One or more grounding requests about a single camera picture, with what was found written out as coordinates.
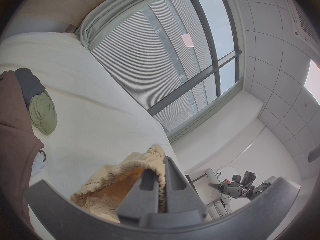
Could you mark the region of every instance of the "green garment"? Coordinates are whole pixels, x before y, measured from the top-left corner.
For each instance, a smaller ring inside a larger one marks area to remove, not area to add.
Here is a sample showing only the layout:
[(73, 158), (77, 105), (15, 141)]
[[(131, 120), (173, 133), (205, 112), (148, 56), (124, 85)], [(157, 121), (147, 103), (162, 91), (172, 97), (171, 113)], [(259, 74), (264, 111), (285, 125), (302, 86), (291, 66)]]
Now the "green garment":
[(49, 94), (44, 91), (35, 95), (29, 106), (31, 124), (44, 135), (51, 134), (57, 126), (57, 113)]

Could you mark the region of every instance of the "bed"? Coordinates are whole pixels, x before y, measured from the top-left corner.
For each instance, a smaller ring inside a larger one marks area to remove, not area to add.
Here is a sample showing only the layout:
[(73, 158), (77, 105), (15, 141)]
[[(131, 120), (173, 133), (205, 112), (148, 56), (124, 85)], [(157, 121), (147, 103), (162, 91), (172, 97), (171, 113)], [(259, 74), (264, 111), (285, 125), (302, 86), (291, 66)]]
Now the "bed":
[[(104, 164), (119, 164), (130, 153), (162, 146), (182, 171), (162, 125), (146, 112), (84, 48), (74, 34), (15, 35), (0, 46), (0, 73), (30, 68), (46, 87), (58, 125), (44, 144), (45, 167), (30, 180), (48, 181), (69, 198)], [(30, 210), (31, 223), (52, 239)]]

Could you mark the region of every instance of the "yellow garment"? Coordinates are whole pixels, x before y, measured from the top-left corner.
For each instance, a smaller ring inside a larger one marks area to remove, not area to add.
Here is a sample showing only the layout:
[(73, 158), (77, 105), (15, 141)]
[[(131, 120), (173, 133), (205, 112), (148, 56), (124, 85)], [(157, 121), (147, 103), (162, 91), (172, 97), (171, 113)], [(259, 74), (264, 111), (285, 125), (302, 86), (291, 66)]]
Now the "yellow garment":
[(116, 209), (129, 193), (144, 169), (159, 177), (159, 212), (166, 209), (165, 152), (154, 144), (144, 154), (134, 152), (119, 165), (104, 165), (70, 196), (70, 200), (97, 216), (118, 222)]
[(29, 117), (31, 124), (37, 127), (44, 135), (49, 135), (56, 129), (58, 123), (56, 109), (46, 91), (35, 95), (31, 99)]

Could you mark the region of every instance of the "clothing pile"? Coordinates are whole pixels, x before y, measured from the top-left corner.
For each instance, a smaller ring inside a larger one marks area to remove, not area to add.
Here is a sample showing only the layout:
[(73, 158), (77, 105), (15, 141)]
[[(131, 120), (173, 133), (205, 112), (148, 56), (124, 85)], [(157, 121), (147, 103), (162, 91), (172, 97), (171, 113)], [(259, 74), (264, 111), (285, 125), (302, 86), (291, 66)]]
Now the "clothing pile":
[(159, 212), (166, 210), (165, 152), (155, 144), (144, 153), (134, 152), (119, 165), (104, 165), (70, 196), (70, 200), (106, 220), (120, 223), (116, 213), (119, 204), (145, 169), (151, 169), (159, 178)]
[(30, 69), (4, 71), (0, 75), (0, 184), (12, 207), (31, 226), (23, 196), (31, 168), (44, 147), (32, 125), (52, 133), (57, 115), (50, 96)]

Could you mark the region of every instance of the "window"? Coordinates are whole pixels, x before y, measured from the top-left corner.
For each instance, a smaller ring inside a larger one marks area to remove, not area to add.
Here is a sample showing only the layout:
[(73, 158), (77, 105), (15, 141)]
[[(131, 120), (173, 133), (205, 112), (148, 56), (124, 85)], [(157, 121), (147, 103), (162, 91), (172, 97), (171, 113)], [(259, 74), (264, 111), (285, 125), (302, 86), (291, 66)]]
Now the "window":
[(320, 104), (320, 69), (310, 60), (309, 72), (306, 77), (304, 87), (312, 94), (318, 104)]
[[(92, 54), (170, 133), (237, 81), (241, 51), (227, 5), (226, 0), (155, 2), (118, 26)], [(193, 46), (183, 41), (186, 34)]]

